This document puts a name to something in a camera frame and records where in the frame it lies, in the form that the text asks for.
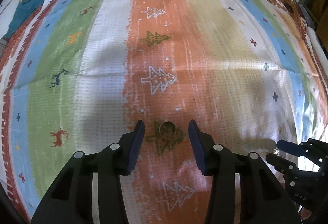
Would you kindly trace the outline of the operator hand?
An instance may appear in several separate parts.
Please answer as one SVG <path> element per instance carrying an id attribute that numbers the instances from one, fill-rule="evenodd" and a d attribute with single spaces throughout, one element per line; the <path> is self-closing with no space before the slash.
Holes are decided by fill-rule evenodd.
<path id="1" fill-rule="evenodd" d="M 309 219 L 312 218 L 313 212 L 311 210 L 302 207 L 298 212 L 298 214 L 303 221 L 308 221 Z"/>

